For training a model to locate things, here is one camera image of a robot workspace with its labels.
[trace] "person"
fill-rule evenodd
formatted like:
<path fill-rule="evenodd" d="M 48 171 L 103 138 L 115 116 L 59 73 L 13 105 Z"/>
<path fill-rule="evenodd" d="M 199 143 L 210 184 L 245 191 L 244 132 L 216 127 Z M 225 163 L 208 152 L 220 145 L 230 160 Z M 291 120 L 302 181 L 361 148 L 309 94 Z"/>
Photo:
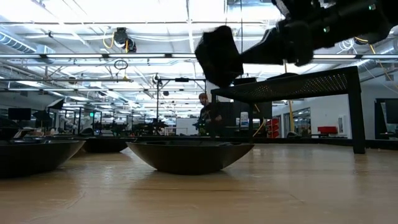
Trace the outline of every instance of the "person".
<path fill-rule="evenodd" d="M 222 117 L 217 110 L 216 103 L 210 103 L 206 93 L 199 94 L 200 103 L 203 108 L 200 110 L 200 116 L 198 120 L 199 126 L 204 125 L 204 131 L 210 133 L 214 131 L 215 134 L 219 134 Z"/>

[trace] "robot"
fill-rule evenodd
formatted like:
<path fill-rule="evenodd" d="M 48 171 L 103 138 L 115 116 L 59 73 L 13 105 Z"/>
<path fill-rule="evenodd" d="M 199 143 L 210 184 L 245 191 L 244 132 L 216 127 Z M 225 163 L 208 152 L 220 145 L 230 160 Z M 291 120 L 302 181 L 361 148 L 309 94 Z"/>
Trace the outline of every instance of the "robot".
<path fill-rule="evenodd" d="M 228 26 L 205 32 L 195 55 L 206 79 L 226 88 L 244 73 L 243 63 L 302 66 L 311 62 L 316 49 L 333 47 L 353 37 L 374 44 L 398 25 L 395 0 L 324 1 L 333 4 L 324 8 L 318 0 L 272 0 L 285 19 L 241 54 Z"/>

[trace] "desk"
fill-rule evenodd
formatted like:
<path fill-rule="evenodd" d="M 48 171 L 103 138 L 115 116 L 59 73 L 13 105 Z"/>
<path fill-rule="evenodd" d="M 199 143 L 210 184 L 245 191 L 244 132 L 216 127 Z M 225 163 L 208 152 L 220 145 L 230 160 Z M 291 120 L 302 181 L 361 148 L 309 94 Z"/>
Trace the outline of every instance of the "desk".
<path fill-rule="evenodd" d="M 255 103 L 294 100 L 317 96 L 348 94 L 349 115 L 355 154 L 365 153 L 365 131 L 358 68 L 346 67 L 329 71 L 275 78 L 211 91 L 211 101 L 217 96 L 249 103 L 249 132 L 253 130 Z"/>

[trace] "wooden table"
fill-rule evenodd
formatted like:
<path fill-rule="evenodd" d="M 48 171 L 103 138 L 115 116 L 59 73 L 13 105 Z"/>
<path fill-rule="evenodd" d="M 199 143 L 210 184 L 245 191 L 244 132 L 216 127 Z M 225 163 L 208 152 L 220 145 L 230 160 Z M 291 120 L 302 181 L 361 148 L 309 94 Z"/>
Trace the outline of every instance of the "wooden table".
<path fill-rule="evenodd" d="M 397 223 L 398 152 L 257 145 L 212 175 L 154 171 L 130 150 L 0 181 L 2 223 Z"/>

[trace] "black bowl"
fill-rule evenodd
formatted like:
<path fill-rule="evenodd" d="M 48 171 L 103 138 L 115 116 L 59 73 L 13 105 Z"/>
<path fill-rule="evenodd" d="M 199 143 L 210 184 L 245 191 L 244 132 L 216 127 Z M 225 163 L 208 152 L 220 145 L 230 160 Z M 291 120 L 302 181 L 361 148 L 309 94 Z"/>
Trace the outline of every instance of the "black bowl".
<path fill-rule="evenodd" d="M 217 172 L 246 155 L 254 146 L 214 141 L 127 142 L 127 145 L 158 171 L 181 175 Z"/>
<path fill-rule="evenodd" d="M 95 137 L 88 138 L 85 144 L 86 152 L 95 153 L 110 153 L 120 152 L 127 148 L 127 141 L 136 141 L 135 138 L 121 138 L 121 137 Z"/>
<path fill-rule="evenodd" d="M 0 128 L 0 140 L 8 141 L 12 139 L 22 128 Z"/>
<path fill-rule="evenodd" d="M 54 170 L 71 158 L 84 143 L 64 140 L 3 143 L 0 145 L 0 178 Z"/>

